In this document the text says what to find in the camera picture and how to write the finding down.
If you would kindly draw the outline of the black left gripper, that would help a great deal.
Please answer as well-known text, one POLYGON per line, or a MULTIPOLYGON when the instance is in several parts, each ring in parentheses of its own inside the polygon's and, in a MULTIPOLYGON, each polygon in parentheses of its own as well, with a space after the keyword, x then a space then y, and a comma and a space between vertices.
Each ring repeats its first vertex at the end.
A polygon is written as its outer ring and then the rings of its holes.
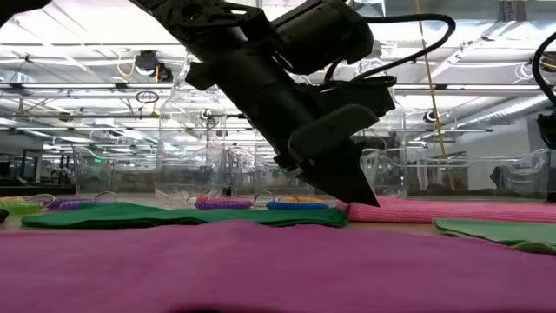
POLYGON ((301 180, 344 203, 380 206, 361 169, 363 147, 351 136, 394 109, 395 77, 296 83, 275 60, 239 52, 192 63, 186 81, 218 87, 275 148, 282 168, 301 169, 301 180))

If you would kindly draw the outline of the blue coil wristband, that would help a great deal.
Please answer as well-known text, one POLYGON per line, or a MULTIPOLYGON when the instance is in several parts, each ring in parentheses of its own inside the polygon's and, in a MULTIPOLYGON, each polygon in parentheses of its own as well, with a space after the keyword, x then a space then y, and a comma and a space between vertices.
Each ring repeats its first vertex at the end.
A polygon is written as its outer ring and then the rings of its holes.
POLYGON ((268 202, 268 210, 327 210, 329 206, 325 203, 288 203, 288 202, 268 202))

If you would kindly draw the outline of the pink cloth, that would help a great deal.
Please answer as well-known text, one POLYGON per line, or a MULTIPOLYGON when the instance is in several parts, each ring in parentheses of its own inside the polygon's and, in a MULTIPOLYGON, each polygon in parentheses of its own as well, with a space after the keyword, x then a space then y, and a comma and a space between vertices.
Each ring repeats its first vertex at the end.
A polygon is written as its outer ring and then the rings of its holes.
POLYGON ((481 203, 409 200, 379 197, 379 207, 338 202, 352 222, 431 223, 434 219, 556 223, 556 204, 481 203))

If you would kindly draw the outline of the magenta cloth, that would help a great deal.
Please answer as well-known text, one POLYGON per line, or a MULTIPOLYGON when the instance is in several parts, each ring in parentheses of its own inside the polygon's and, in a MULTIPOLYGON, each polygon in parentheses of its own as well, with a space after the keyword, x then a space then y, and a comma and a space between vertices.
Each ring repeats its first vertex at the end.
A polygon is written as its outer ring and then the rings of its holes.
POLYGON ((0 313, 556 313, 556 256, 226 222, 0 234, 0 313))

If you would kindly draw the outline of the purple coil wristband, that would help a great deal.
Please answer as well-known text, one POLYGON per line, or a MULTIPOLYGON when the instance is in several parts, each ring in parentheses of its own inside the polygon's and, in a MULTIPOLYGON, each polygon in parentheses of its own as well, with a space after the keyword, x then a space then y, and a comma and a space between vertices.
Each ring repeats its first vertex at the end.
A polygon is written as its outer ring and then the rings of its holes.
POLYGON ((195 207, 199 210, 249 210, 253 206, 251 201, 197 201, 195 207))
POLYGON ((47 202, 47 207, 59 207, 63 203, 94 203, 93 198, 75 198, 75 199, 56 199, 51 202, 47 202))
POLYGON ((49 207, 49 210, 53 211, 73 211, 73 210, 81 210, 86 205, 89 204, 107 204, 107 202, 94 202, 94 203, 63 203, 59 207, 49 207))

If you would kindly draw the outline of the red-orange coil wristband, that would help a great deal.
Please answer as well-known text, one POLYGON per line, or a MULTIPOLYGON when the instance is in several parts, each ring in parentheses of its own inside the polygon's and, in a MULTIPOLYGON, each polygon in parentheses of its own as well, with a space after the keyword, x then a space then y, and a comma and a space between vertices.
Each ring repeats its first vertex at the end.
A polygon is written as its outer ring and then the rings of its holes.
POLYGON ((231 196, 207 196, 200 195, 195 200, 197 203, 202 202, 223 202, 223 203, 237 203, 237 202, 249 202, 247 198, 238 198, 231 196))

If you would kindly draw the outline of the light green cloth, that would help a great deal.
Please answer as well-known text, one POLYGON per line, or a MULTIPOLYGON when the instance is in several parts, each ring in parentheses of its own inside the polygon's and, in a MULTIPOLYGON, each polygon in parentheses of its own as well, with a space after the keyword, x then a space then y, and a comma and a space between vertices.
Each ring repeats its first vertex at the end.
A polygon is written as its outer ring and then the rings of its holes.
POLYGON ((505 245, 513 250, 556 256, 556 224, 507 223, 460 219, 434 219, 443 235, 469 237, 505 245))

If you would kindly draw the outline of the dark green cloth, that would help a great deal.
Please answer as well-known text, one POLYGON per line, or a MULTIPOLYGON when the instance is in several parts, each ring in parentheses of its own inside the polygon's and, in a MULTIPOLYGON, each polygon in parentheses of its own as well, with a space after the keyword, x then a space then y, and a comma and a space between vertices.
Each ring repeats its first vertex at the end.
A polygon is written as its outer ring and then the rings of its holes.
POLYGON ((348 225, 345 213, 336 208, 327 210, 165 210, 134 203, 89 204, 81 210, 25 216, 21 219, 21 225, 39 229, 122 230, 227 221, 248 221, 270 227, 314 224, 344 228, 348 225))

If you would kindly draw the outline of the green coil wristband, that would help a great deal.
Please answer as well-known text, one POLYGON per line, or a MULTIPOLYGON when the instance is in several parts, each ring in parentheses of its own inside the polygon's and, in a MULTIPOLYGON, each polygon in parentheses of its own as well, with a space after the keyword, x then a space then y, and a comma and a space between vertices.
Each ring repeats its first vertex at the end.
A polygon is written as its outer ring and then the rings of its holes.
POLYGON ((36 214, 43 209, 40 203, 0 203, 0 209, 8 211, 11 215, 36 214))

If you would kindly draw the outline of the black ceiling spotlight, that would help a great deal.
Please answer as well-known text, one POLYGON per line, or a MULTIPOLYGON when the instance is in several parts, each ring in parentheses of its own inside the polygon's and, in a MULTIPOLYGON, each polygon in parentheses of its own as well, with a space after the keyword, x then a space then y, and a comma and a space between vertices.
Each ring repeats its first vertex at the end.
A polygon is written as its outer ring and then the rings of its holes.
POLYGON ((141 50, 135 58, 134 65, 139 74, 153 78, 156 83, 174 81, 172 69, 159 60, 155 50, 141 50))

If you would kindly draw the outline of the long ceiling light bar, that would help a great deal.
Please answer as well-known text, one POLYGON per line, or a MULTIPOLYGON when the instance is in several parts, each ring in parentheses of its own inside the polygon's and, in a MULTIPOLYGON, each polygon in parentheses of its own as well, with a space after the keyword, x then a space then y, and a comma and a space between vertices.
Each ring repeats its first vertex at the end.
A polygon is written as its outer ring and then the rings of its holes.
MULTIPOLYGON (((542 91, 532 84, 433 84, 436 95, 478 97, 528 97, 542 91)), ((125 97, 140 91, 167 97, 172 92, 196 93, 194 87, 172 83, 0 83, 0 95, 7 97, 125 97)))

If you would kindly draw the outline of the silver ventilation duct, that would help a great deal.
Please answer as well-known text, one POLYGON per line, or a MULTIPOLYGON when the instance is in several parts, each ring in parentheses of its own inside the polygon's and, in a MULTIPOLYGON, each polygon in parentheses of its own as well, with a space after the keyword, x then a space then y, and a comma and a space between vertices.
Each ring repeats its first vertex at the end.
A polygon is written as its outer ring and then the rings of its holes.
POLYGON ((458 120, 451 129, 473 127, 480 124, 495 125, 551 108, 553 103, 545 95, 518 97, 487 110, 458 120))

